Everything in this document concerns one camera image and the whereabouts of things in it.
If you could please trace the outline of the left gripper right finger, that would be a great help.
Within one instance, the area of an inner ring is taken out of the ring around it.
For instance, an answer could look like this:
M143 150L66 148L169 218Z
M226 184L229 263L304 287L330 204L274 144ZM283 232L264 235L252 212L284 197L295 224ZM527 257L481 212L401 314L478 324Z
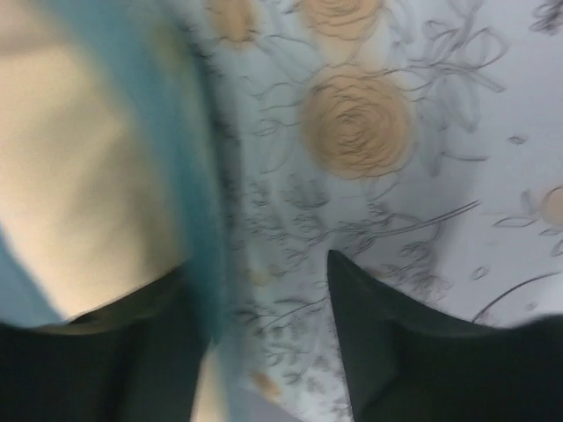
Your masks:
M447 315L339 251L327 281L356 421L559 421L562 319L513 328Z

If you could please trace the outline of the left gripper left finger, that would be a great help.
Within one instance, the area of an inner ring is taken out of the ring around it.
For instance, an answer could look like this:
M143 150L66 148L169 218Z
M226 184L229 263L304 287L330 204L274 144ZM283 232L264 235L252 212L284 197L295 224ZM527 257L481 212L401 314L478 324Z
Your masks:
M188 421L206 343L175 269L63 326L1 326L3 421Z

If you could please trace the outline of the pale yellow t shirt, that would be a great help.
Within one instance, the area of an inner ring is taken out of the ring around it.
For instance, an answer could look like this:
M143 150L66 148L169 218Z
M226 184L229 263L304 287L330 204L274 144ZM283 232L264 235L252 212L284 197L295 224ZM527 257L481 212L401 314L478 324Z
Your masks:
M181 264L148 135L106 63L32 1L1 4L1 320L62 324Z

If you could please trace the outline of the teal plastic basin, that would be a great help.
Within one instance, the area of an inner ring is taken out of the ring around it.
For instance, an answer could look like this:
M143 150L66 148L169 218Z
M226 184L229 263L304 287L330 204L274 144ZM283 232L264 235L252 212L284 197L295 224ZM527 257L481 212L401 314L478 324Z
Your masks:
M139 11L121 1L32 2L69 23L132 103L172 215L182 257L173 270L181 270L192 289L203 332L218 338L224 330L228 252L210 96L200 60L160 5Z

